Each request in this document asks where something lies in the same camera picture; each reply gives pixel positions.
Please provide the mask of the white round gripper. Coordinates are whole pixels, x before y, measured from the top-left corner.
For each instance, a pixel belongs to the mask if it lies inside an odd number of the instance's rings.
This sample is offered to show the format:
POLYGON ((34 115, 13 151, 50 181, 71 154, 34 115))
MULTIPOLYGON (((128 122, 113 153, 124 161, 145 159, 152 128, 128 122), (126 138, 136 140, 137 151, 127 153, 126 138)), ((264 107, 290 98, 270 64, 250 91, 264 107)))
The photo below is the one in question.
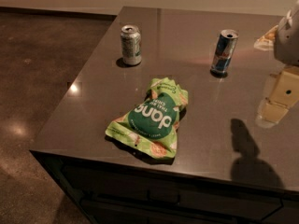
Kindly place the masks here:
POLYGON ((256 123, 262 128, 272 128, 299 101, 299 0, 278 26, 272 27, 255 41, 254 48, 274 50, 278 61, 295 65, 285 66, 278 74, 270 74, 265 82, 256 123))

